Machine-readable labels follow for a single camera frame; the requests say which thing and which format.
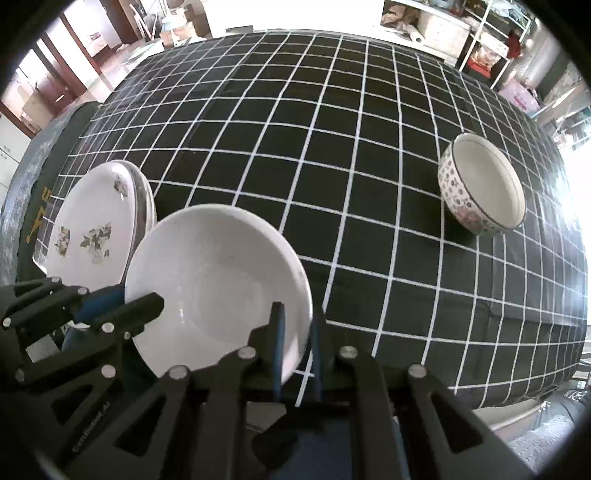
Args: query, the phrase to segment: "triangular cutout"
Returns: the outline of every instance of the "triangular cutout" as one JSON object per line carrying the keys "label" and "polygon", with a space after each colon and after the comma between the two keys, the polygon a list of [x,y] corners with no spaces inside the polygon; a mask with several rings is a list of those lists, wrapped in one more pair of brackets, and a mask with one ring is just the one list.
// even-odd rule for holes
{"label": "triangular cutout", "polygon": [[83,385],[65,397],[59,398],[51,404],[53,414],[60,425],[63,425],[80,407],[92,392],[92,385]]}
{"label": "triangular cutout", "polygon": [[440,394],[432,394],[431,401],[453,453],[463,452],[483,442],[482,435],[472,428]]}
{"label": "triangular cutout", "polygon": [[156,399],[151,407],[120,435],[115,446],[138,457],[145,455],[165,403],[165,397]]}

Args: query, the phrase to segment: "bowl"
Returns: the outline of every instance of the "bowl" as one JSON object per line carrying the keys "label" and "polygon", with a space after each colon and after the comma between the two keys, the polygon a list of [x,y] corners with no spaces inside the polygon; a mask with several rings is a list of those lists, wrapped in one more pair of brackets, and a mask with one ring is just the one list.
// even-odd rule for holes
{"label": "bowl", "polygon": [[134,342],[158,377],[174,365],[214,365],[246,345],[268,323],[273,301],[285,306],[282,382],[301,361],[312,317],[308,279],[287,240],[253,213],[197,205],[159,222],[131,260],[125,301],[150,292],[164,298],[164,310]]}
{"label": "bowl", "polygon": [[458,135],[447,146],[437,177],[451,212],[476,235],[517,228],[525,218],[517,172],[498,148],[478,135]]}

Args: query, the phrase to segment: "bowl rim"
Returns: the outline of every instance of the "bowl rim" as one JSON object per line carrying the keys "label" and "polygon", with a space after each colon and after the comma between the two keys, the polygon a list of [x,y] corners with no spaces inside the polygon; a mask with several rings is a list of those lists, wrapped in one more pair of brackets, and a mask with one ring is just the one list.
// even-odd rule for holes
{"label": "bowl rim", "polygon": [[[460,169],[457,167],[456,155],[455,155],[454,149],[455,149],[456,142],[458,141],[458,139],[460,139],[460,141],[461,141],[461,140],[467,140],[469,138],[476,140],[477,143],[480,143],[481,145],[492,150],[496,154],[496,156],[499,158],[501,164],[507,170],[507,173],[509,174],[511,180],[513,181],[513,184],[517,187],[517,195],[519,197],[519,206],[520,207],[522,206],[523,214],[521,216],[521,219],[514,226],[503,225],[503,223],[501,223],[500,221],[493,218],[490,213],[488,213],[484,208],[482,208],[479,205],[479,203],[476,201],[476,199],[475,199],[474,195],[472,194],[472,192],[470,191],[470,189],[468,188],[466,181],[462,178],[462,174],[460,173]],[[464,188],[466,189],[466,192],[468,193],[468,195],[470,196],[472,201],[476,204],[476,206],[480,209],[480,211],[482,213],[484,213],[489,219],[491,219],[497,225],[499,225],[500,227],[502,227],[504,229],[514,230],[515,228],[519,227],[524,222],[525,215],[527,214],[527,205],[525,203],[525,192],[523,190],[523,185],[521,184],[521,180],[519,179],[517,172],[513,168],[513,165],[511,165],[511,162],[503,154],[503,152],[495,144],[493,144],[490,140],[487,140],[486,138],[481,137],[480,135],[476,135],[476,134],[473,134],[470,132],[462,133],[462,134],[458,135],[456,138],[454,138],[453,142],[451,143],[451,148],[452,148],[451,149],[452,160],[453,160],[453,164],[456,168],[457,176],[460,177],[460,180],[464,184]]]}
{"label": "bowl rim", "polygon": [[[187,208],[184,208],[181,210],[177,210],[176,212],[173,212],[172,214],[168,215],[162,221],[158,222],[152,228],[152,230],[150,232],[146,233],[146,235],[144,236],[144,239],[142,240],[141,243],[143,243],[145,241],[145,239],[150,237],[151,235],[153,236],[153,234],[156,231],[160,232],[162,230],[166,230],[167,224],[170,222],[174,222],[174,220],[177,219],[178,217],[181,217],[184,215],[190,215],[190,214],[194,213],[195,211],[199,212],[202,210],[204,210],[206,212],[207,211],[215,212],[218,215],[222,214],[225,216],[232,217],[232,218],[234,218],[234,220],[243,222],[243,223],[247,224],[248,226],[254,228],[261,235],[266,237],[267,240],[269,240],[269,242],[272,244],[272,246],[283,257],[285,263],[288,265],[288,267],[290,269],[292,278],[295,280],[296,284],[299,284],[298,295],[301,295],[302,299],[305,298],[305,301],[307,303],[307,319],[306,320],[308,322],[308,325],[306,327],[305,337],[302,338],[303,349],[301,351],[301,354],[302,354],[302,358],[303,358],[303,356],[305,355],[305,348],[306,348],[306,345],[307,345],[307,343],[309,341],[309,337],[310,337],[310,325],[313,321],[313,311],[314,311],[312,292],[311,292],[311,288],[310,288],[310,281],[309,281],[308,275],[306,274],[306,271],[304,269],[304,265],[301,263],[300,257],[298,257],[294,248],[287,241],[287,239],[281,233],[279,233],[279,231],[275,227],[273,227],[269,222],[267,222],[264,218],[261,218],[258,215],[254,214],[248,210],[245,210],[245,209],[242,209],[242,208],[236,207],[236,206],[231,206],[231,205],[224,205],[224,204],[218,204],[218,203],[203,203],[200,205],[192,205],[190,207],[187,207]],[[301,273],[301,280],[297,279],[297,275],[299,273]],[[125,296],[126,303],[128,302],[128,281],[129,281],[129,276],[126,276],[125,285],[124,285],[124,296]],[[139,347],[135,343],[135,337],[133,338],[133,340],[134,340],[135,347],[139,351]],[[144,362],[148,365],[148,368],[150,370],[152,370],[152,368],[150,367],[148,362],[144,359],[143,355],[141,353],[139,353],[139,354],[142,357],[142,359],[144,360]],[[291,378],[293,376],[293,374],[297,370],[298,364],[300,362],[301,362],[301,358],[296,364],[290,365],[289,373],[288,373],[288,375],[285,376],[284,380],[282,379],[282,381],[281,381],[282,383],[285,383],[289,378]]]}

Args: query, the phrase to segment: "flower pattern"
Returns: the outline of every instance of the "flower pattern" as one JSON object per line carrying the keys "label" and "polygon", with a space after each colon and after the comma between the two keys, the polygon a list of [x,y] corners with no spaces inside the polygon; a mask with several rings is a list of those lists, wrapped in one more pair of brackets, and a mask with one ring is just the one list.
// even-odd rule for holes
{"label": "flower pattern", "polygon": [[503,228],[478,208],[466,190],[466,186],[457,175],[457,168],[452,158],[452,145],[445,149],[439,162],[437,179],[447,207],[465,228],[475,235],[502,232]]}

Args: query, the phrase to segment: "paper roll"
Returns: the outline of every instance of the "paper roll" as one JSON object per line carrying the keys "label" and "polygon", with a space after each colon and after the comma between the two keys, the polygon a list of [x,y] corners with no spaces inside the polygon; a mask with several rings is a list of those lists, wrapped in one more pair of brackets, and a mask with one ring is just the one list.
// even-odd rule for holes
{"label": "paper roll", "polygon": [[404,28],[406,29],[407,33],[410,35],[410,39],[416,43],[423,43],[425,41],[425,37],[423,37],[416,28],[412,25],[405,25]]}

